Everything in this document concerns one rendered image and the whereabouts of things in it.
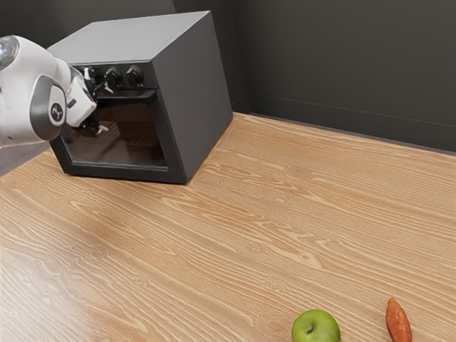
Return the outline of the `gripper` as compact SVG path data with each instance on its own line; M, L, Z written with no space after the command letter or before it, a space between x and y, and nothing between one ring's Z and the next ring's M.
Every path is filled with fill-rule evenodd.
M95 102L95 110L79 125L79 129L85 131L85 135L98 136L103 132L107 132L108 128L99 123L97 106L98 94L104 92L113 94L113 90L109 87L108 82L102 80L98 72L93 67L79 68L83 72L85 86L88 93Z

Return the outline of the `dark grey oven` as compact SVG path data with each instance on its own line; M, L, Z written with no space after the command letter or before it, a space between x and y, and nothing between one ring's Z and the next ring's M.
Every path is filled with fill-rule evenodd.
M50 52L113 90L98 95L107 132L66 126L51 142L66 174L184 184L232 120L209 11L93 22Z

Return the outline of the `green apple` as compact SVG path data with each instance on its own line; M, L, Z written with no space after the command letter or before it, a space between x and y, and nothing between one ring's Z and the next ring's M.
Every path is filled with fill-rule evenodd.
M341 330L331 314L312 309L296 318L291 338L292 342L341 342Z

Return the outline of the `orange sweet potato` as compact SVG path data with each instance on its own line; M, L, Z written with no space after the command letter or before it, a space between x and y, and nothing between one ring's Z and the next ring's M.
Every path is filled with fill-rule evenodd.
M410 322L402 306L389 298L385 310L385 324L392 342L413 342Z

